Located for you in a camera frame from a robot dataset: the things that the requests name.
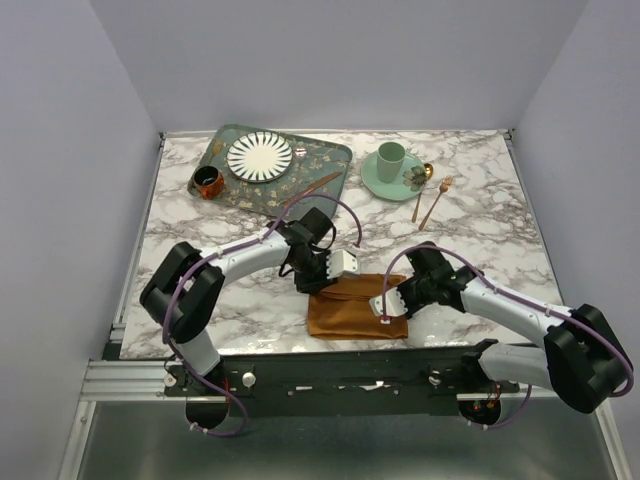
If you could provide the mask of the white black striped plate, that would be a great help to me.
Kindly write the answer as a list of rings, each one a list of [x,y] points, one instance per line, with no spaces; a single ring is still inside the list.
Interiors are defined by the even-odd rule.
[[[249,183],[281,177],[293,161],[289,142],[273,132],[252,132],[234,141],[226,155],[230,171]]]

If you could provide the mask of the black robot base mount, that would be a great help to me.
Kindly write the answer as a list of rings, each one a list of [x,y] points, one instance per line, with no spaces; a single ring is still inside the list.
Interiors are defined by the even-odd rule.
[[[518,392],[490,380],[474,361],[478,346],[224,356],[212,383],[236,406],[171,365],[165,394],[206,402],[219,412],[252,418],[429,414],[456,416],[475,399]]]

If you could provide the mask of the copper fork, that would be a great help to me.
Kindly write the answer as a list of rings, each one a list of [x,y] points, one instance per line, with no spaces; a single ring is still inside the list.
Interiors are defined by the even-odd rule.
[[[419,229],[420,231],[422,231],[422,230],[425,228],[425,226],[426,226],[426,224],[427,224],[427,222],[428,222],[429,218],[431,217],[431,215],[432,215],[433,211],[435,210],[435,208],[436,208],[436,206],[437,206],[437,204],[438,204],[439,200],[440,200],[440,199],[441,199],[441,197],[442,197],[442,196],[443,196],[443,195],[444,195],[444,194],[445,194],[445,193],[450,189],[450,187],[451,187],[451,185],[453,184],[453,182],[454,182],[454,177],[453,177],[452,175],[448,175],[448,176],[446,176],[446,177],[441,181],[441,183],[440,183],[440,185],[439,185],[439,191],[438,191],[437,196],[435,197],[435,199],[434,199],[434,201],[433,201],[433,203],[432,203],[432,205],[431,205],[430,209],[428,210],[428,212],[426,213],[426,215],[423,217],[422,221],[420,222],[420,224],[419,224],[419,226],[418,226],[418,229]]]

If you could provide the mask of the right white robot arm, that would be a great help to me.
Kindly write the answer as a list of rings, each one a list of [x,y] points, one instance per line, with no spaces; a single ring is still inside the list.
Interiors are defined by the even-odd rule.
[[[536,300],[500,285],[468,260],[455,269],[450,263],[455,253],[432,242],[402,254],[413,274],[385,289],[382,317],[410,318],[426,306],[439,304],[491,320],[530,343],[484,347],[460,367],[467,389],[480,392],[494,381],[526,383],[553,391],[581,413],[591,413],[604,400],[633,389],[633,365],[598,308]]]

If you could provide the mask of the gold spoon with flower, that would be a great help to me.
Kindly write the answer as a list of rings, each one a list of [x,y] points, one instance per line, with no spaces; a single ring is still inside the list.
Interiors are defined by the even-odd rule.
[[[433,173],[433,165],[431,163],[424,163],[422,171],[419,171],[417,166],[413,166],[403,174],[404,184],[408,186],[412,192],[417,192],[417,200],[415,201],[415,206],[411,217],[411,221],[413,223],[416,222],[418,217],[421,196],[424,187],[427,181],[430,180],[433,176]]]

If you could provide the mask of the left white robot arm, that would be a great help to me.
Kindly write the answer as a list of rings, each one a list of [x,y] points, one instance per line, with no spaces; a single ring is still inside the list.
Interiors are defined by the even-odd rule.
[[[318,246],[326,234],[336,233],[329,217],[312,208],[299,220],[271,222],[256,236],[219,248],[209,262],[186,241],[169,251],[139,302],[157,324],[170,320],[170,344],[191,365],[187,382],[197,393],[209,395],[221,385],[221,356],[206,332],[221,290],[277,267],[281,277],[294,275],[299,293],[316,294],[337,282],[328,276],[330,250]]]

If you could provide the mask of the orange-brown cloth napkin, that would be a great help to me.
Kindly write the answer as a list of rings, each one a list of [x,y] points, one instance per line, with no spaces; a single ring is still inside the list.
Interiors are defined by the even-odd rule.
[[[337,283],[309,296],[307,330],[325,340],[394,340],[408,337],[404,316],[382,324],[369,300],[382,292],[383,274],[340,278]]]

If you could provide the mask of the copper table knife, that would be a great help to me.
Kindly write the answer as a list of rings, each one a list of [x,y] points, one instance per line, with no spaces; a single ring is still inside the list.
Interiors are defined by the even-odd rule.
[[[296,193],[293,197],[283,201],[281,203],[281,205],[284,208],[286,208],[286,207],[292,205],[296,200],[299,200],[299,199],[303,198],[305,195],[308,195],[308,194],[314,192],[315,190],[317,190],[320,187],[326,185],[327,183],[333,181],[334,179],[340,177],[341,175],[342,175],[341,172],[334,172],[334,173],[331,173],[329,175],[326,175],[326,176],[320,178],[319,180],[311,183],[304,190]]]

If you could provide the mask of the copper black mug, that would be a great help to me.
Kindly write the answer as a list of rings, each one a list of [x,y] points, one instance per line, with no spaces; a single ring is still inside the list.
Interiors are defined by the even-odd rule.
[[[214,166],[205,165],[195,170],[189,182],[189,192],[204,200],[212,200],[222,194],[225,181],[222,173]]]

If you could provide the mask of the mint green cup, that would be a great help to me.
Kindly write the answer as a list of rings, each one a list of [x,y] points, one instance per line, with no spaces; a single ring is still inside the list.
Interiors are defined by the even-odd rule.
[[[384,183],[392,182],[397,177],[405,156],[405,148],[400,143],[389,141],[381,144],[377,150],[377,178]]]

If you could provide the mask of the aluminium frame rail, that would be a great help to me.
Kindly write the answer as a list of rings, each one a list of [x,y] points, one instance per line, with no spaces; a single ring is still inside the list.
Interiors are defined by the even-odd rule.
[[[495,383],[474,380],[452,350],[383,350],[227,356],[212,382],[246,401],[268,393],[340,395],[380,393],[422,398],[490,394]],[[213,397],[175,361],[95,361],[85,375],[82,395],[99,399]]]

